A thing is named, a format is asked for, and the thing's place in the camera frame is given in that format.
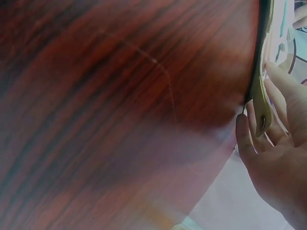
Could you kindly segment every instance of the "reddish-brown wood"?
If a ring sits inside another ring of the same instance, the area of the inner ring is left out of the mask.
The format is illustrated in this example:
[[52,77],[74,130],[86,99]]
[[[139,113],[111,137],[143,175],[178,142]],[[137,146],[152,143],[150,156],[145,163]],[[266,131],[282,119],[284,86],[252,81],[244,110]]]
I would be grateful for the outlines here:
[[234,147],[255,0],[0,3],[0,229],[170,229]]

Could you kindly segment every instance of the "finger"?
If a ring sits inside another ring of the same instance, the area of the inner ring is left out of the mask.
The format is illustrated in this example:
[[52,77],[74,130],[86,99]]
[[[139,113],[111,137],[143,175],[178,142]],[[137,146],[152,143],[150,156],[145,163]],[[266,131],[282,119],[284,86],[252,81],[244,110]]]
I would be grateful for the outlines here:
[[272,123],[266,133],[274,146],[288,136],[285,130],[281,127],[275,112],[272,112]]
[[289,132],[296,147],[307,139],[307,90],[275,64],[266,65],[267,73],[287,104]]
[[249,168],[253,162],[253,158],[257,154],[250,142],[248,118],[244,114],[240,114],[236,118],[236,141],[238,143],[240,157],[246,167]]
[[290,77],[288,73],[283,71],[281,68],[279,68],[272,62],[268,62],[265,66],[265,69],[268,73],[269,78],[282,93],[286,102],[289,97],[293,96],[296,93],[297,88],[301,86],[296,80]]
[[282,93],[276,88],[270,79],[264,81],[265,89],[268,93],[269,98],[272,100],[276,109],[277,115],[285,126],[289,130],[288,119],[287,119],[287,104]]
[[307,5],[301,6],[295,10],[295,22],[307,16]]
[[293,23],[293,27],[294,27],[295,29],[302,28],[302,27],[304,27],[304,26],[306,26],[306,25],[307,25],[307,17],[304,17],[304,18],[302,18],[302,19],[296,21],[295,23]]
[[248,112],[248,126],[251,133],[251,138],[254,143],[254,147],[257,151],[257,153],[265,152],[269,150],[272,145],[269,143],[265,135],[260,136],[259,138],[256,137],[256,128],[257,128],[257,122],[256,122],[256,116],[255,116],[255,109],[252,102],[248,103],[246,105],[246,109]]

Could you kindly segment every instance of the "hand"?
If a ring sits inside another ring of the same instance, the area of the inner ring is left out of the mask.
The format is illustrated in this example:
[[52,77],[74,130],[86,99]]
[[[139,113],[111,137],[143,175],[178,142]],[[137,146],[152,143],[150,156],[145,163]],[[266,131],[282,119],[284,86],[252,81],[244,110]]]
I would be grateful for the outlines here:
[[307,87],[275,64],[267,64],[266,70],[271,80],[265,86],[278,117],[274,113],[266,135],[256,138],[254,108],[249,103],[248,118],[237,118],[239,153],[258,194],[294,228],[306,229]]
[[[295,0],[295,2],[306,2],[302,0]],[[295,11],[295,20],[293,27],[295,29],[307,26],[307,5],[297,8]]]

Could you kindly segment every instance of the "wood grain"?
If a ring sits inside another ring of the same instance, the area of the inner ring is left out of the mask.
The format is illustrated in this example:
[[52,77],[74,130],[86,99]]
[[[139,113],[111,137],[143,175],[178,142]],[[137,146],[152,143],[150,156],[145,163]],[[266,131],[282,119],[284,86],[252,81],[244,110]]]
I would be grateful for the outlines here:
[[256,0],[0,2],[0,229],[170,229],[234,147]]

